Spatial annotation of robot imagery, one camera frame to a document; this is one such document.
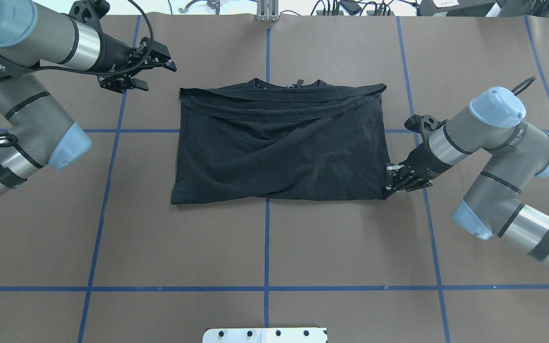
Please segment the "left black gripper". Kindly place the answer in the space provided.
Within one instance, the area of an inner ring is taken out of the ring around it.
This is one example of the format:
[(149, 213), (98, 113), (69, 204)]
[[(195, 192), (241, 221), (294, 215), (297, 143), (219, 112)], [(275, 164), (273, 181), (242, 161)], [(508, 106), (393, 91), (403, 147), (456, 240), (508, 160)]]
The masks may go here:
[(165, 68), (177, 72), (168, 47), (143, 37), (140, 45), (131, 48), (126, 43), (102, 31), (100, 19), (109, 11), (105, 0), (77, 0), (68, 13), (73, 28), (74, 42), (68, 55), (68, 67), (88, 72), (105, 72), (99, 76), (100, 87), (109, 91), (149, 91), (147, 82), (131, 77), (131, 71), (119, 71), (134, 63), (134, 72)]

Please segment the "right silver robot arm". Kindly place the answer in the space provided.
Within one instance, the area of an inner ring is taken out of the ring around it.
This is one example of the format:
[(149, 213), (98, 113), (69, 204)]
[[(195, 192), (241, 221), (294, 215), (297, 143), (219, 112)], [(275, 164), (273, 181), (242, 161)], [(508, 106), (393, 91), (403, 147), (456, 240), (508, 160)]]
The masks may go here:
[(383, 197), (430, 187), (433, 180), (471, 154), (491, 158), (460, 201), (453, 220), (482, 240), (501, 237), (538, 263), (549, 266), (549, 215), (520, 196), (534, 178), (549, 177), (549, 133), (525, 120), (519, 99), (535, 81), (512, 89), (495, 86), (472, 99), (451, 119), (412, 115), (404, 126), (421, 143), (400, 163), (388, 163)]

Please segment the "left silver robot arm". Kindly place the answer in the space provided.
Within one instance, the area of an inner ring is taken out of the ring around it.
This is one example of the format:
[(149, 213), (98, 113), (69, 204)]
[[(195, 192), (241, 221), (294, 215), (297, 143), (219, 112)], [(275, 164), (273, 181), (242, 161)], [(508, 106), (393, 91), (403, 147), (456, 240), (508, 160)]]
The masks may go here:
[(0, 196), (49, 165), (65, 169), (92, 147), (83, 128), (35, 77), (38, 71), (94, 75), (103, 89), (140, 89), (143, 70), (176, 71), (168, 48), (150, 34), (131, 47), (102, 30), (106, 0), (77, 0), (58, 13), (32, 0), (0, 0)]

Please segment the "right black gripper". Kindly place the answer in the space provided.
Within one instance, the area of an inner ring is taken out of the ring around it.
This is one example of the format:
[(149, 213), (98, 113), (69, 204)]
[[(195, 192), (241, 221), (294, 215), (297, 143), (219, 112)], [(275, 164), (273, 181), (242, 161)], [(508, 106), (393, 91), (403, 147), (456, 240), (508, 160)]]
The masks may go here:
[(430, 187), (431, 181), (452, 165), (441, 161), (429, 147), (429, 137), (442, 128), (448, 120), (438, 121), (431, 115), (413, 115), (406, 120), (407, 130), (421, 134), (422, 143), (413, 149), (401, 164), (387, 163), (387, 177), (398, 178), (383, 190), (383, 200), (397, 192), (412, 192)]

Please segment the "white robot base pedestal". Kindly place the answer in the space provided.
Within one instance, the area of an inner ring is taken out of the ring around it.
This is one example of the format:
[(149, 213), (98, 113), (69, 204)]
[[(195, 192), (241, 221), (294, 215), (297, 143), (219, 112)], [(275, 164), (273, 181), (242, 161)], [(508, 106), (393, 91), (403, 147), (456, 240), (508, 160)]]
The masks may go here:
[(214, 328), (203, 334), (203, 343), (327, 343), (326, 328)]

